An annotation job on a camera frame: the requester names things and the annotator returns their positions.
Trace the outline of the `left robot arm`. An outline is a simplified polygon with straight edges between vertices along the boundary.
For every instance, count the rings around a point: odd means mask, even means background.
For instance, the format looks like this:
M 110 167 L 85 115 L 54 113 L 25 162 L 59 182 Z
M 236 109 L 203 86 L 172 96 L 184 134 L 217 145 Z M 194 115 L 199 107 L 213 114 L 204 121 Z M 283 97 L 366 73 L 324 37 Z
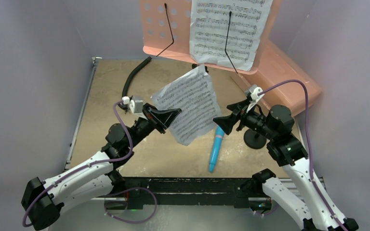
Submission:
M 134 147 L 153 131 L 164 134 L 181 114 L 180 108 L 159 110 L 148 103 L 134 106 L 138 119 L 134 125 L 124 124 L 117 112 L 119 101 L 113 105 L 118 120 L 106 135 L 106 145 L 79 165 L 56 176 L 41 180 L 32 178 L 26 184 L 21 205 L 25 210 L 23 227 L 41 231 L 54 224 L 62 212 L 92 198 L 124 192 L 122 177 L 117 168 L 134 155 Z

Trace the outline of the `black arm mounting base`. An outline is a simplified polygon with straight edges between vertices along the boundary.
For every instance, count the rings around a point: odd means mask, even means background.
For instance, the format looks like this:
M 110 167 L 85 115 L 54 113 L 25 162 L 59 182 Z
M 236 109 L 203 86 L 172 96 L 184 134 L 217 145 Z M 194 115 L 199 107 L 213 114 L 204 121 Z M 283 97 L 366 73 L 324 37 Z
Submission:
M 127 202 L 128 209 L 144 205 L 227 205 L 269 211 L 274 204 L 252 178 L 126 177 L 106 198 Z

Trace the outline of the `white paper sheet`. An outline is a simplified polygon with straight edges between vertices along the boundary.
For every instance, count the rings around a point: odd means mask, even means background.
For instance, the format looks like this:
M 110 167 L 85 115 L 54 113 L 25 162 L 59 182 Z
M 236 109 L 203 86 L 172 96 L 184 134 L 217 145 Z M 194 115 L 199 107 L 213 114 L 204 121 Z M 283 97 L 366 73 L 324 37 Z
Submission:
M 151 95 L 159 110 L 181 109 L 169 126 L 175 140 L 184 146 L 216 128 L 215 117 L 222 115 L 206 66 L 199 65 Z

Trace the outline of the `black round microphone stand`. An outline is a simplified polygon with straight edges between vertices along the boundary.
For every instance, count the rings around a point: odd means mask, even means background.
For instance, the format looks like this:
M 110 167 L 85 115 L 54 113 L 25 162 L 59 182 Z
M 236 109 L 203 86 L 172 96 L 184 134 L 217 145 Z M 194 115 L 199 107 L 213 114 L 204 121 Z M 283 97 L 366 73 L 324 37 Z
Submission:
M 248 129 L 243 135 L 245 144 L 252 149 L 262 149 L 266 145 L 266 138 L 256 131 Z

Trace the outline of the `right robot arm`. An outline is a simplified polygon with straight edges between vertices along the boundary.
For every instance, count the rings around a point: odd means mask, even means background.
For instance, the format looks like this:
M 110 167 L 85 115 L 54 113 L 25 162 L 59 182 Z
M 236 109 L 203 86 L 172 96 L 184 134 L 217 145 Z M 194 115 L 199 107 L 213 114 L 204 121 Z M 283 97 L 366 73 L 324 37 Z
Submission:
M 228 116 L 213 119 L 229 135 L 238 122 L 240 131 L 248 127 L 269 140 L 266 148 L 273 160 L 288 174 L 300 194 L 298 198 L 281 183 L 269 169 L 252 176 L 251 189 L 255 195 L 267 195 L 276 201 L 298 224 L 302 231 L 356 231 L 359 225 L 346 217 L 331 200 L 310 167 L 310 156 L 293 135 L 294 119 L 289 108 L 272 106 L 264 116 L 248 111 L 248 100 L 228 105 Z

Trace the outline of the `printed sheet music page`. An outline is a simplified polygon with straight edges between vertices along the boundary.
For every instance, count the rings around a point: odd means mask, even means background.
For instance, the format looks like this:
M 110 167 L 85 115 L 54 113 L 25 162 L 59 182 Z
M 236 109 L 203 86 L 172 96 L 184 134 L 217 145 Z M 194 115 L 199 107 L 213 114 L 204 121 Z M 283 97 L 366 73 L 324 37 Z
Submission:
M 271 0 L 194 0 L 190 56 L 199 64 L 250 71 L 271 12 Z

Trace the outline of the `pink perforated music stand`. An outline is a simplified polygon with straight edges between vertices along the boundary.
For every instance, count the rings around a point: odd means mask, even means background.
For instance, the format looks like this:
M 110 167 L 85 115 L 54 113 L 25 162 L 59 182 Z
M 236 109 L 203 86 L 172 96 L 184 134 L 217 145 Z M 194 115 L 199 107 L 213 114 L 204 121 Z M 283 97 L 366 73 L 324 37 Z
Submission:
M 278 15 L 281 1 L 272 0 L 271 12 L 260 37 L 260 44 L 250 71 L 204 64 L 242 74 L 253 74 L 258 70 L 264 45 Z M 142 28 L 143 51 L 146 54 L 194 64 L 189 53 L 190 16 L 192 0 L 142 0 L 139 2 Z

